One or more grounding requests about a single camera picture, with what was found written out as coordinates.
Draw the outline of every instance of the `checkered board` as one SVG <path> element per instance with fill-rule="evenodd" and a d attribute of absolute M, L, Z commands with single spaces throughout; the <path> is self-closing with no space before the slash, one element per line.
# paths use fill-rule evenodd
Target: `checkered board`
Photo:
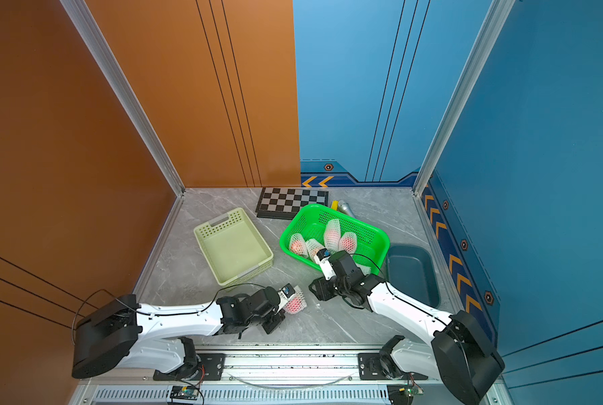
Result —
<path fill-rule="evenodd" d="M 293 219 L 308 204 L 328 206 L 329 192 L 310 189 L 264 187 L 257 204 L 259 218 Z"/>

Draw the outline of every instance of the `light green plastic basket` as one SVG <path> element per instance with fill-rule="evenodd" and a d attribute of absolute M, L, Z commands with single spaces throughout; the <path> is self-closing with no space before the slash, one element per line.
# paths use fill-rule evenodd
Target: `light green plastic basket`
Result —
<path fill-rule="evenodd" d="M 272 267 L 272 250 L 243 208 L 198 225 L 193 232 L 221 286 L 246 282 Z"/>
<path fill-rule="evenodd" d="M 378 267 L 382 267 L 384 258 L 389 250 L 389 237 L 381 229 L 364 223 L 360 220 L 342 214 L 334 209 L 325 207 L 322 204 L 309 204 L 299 210 L 299 213 L 292 219 L 288 228 L 283 231 L 279 239 L 281 249 L 296 258 L 300 262 L 308 264 L 317 271 L 320 266 L 311 262 L 309 259 L 292 253 L 288 248 L 290 244 L 290 236 L 294 233 L 301 233 L 304 240 L 316 239 L 319 243 L 324 244 L 324 231 L 326 223 L 333 218 L 340 220 L 340 229 L 342 234 L 345 232 L 354 232 L 358 237 L 358 247 L 355 253 L 367 256 Z M 353 256 L 355 263 L 360 263 L 363 266 L 371 267 L 373 274 L 378 274 L 378 269 L 371 262 L 362 256 Z"/>

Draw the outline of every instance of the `orange wall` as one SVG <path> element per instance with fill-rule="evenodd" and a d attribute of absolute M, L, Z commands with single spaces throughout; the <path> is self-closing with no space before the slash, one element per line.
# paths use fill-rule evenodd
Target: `orange wall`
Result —
<path fill-rule="evenodd" d="M 0 1 L 0 256 L 74 296 L 128 293 L 174 199 L 60 2 Z M 21 308 L 0 303 L 0 404 L 65 403 L 79 300 L 2 260 L 0 279 Z"/>
<path fill-rule="evenodd" d="M 87 0 L 186 187 L 299 185 L 292 0 Z"/>

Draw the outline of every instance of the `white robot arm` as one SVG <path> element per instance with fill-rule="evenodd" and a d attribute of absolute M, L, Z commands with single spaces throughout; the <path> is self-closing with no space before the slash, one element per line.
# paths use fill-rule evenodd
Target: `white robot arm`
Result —
<path fill-rule="evenodd" d="M 477 321 L 416 301 L 383 278 L 365 276 L 345 251 L 318 252 L 323 277 L 309 286 L 321 301 L 341 296 L 350 306 L 384 315 L 410 330 L 425 344 L 394 336 L 381 350 L 388 378 L 415 372 L 441 378 L 467 405 L 478 404 L 504 369 L 504 362 Z M 79 321 L 72 377 L 94 377 L 112 368 L 150 368 L 174 379 L 197 369 L 193 341 L 183 336 L 238 334 L 260 325 L 271 333 L 285 319 L 284 307 L 301 294 L 290 284 L 265 287 L 251 296 L 237 294 L 207 304 L 155 306 L 123 296 Z"/>
<path fill-rule="evenodd" d="M 394 288 L 383 278 L 365 276 L 351 255 L 321 249 L 316 257 L 323 277 L 309 289 L 321 301 L 341 296 L 358 309 L 384 315 L 408 329 L 426 345 L 394 336 L 381 350 L 388 378 L 409 372 L 441 378 L 464 404 L 478 404 L 504 369 L 504 361 L 479 323 L 467 312 L 456 315 L 423 304 Z"/>
<path fill-rule="evenodd" d="M 119 367 L 189 378 L 197 359 L 192 340 L 183 336 L 238 334 L 240 339 L 253 325 L 270 334 L 298 294 L 288 284 L 189 306 L 137 304 L 132 294 L 119 297 L 77 324 L 72 377 L 94 377 Z"/>

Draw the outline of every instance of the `gray marble floor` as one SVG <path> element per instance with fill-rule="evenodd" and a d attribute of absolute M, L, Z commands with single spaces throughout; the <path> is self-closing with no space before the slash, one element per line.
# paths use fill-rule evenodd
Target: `gray marble floor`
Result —
<path fill-rule="evenodd" d="M 421 219 L 410 197 L 410 189 L 334 188 L 329 200 L 346 200 L 359 220 L 379 227 L 392 243 L 429 245 Z M 288 315 L 280 327 L 267 335 L 260 327 L 249 328 L 237 340 L 235 335 L 195 336 L 198 344 L 375 344 L 387 342 L 396 334 L 413 336 L 394 321 L 378 314 L 349 308 L 342 300 L 318 301 L 308 285 L 321 273 L 286 255 L 279 238 L 289 220 L 257 218 L 254 209 L 260 189 L 187 189 L 184 203 L 176 218 L 155 269 L 148 280 L 140 302 L 164 305 L 204 303 L 212 299 L 219 286 L 211 274 L 193 230 L 201 223 L 236 207 L 250 215 L 259 232 L 274 253 L 274 265 L 252 282 L 282 287 L 288 282 L 304 290 L 308 308 Z M 453 311 L 444 294 L 446 285 L 438 277 L 441 290 L 439 309 Z M 227 294 L 249 293 L 254 287 L 236 287 Z"/>

